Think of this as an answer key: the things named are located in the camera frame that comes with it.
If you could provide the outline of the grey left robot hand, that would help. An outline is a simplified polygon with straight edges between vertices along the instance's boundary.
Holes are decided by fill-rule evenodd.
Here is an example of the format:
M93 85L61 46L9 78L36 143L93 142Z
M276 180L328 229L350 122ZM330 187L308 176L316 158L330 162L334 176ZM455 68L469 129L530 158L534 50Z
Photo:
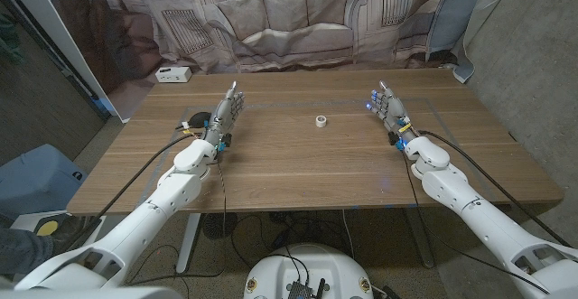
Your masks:
M235 121L243 110L244 100L245 96L242 91L237 91L237 82L234 80L211 114L203 140L218 145L221 139L232 131Z

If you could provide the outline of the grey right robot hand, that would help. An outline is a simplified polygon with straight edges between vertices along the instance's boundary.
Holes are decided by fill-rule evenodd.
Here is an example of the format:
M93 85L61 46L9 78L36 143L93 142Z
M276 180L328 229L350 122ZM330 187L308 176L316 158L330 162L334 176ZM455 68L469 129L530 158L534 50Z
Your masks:
M379 82L379 90L371 91L366 109L382 121L387 130L388 142L398 150L403 151L410 141L420 136L402 101L384 80Z

